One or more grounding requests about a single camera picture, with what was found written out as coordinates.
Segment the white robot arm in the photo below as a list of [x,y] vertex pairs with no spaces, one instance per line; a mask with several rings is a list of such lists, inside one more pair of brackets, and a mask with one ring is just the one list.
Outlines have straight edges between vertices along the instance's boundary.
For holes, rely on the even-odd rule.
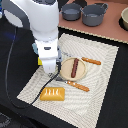
[[44,71],[53,73],[58,58],[58,1],[2,0],[2,9],[12,25],[32,31]]

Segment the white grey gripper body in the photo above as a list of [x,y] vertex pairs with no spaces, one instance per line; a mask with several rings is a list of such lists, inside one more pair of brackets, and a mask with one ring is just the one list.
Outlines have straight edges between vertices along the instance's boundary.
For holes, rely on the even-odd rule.
[[46,73],[54,73],[56,63],[62,61],[61,49],[58,45],[58,40],[55,39],[48,42],[36,40],[35,45],[44,71]]

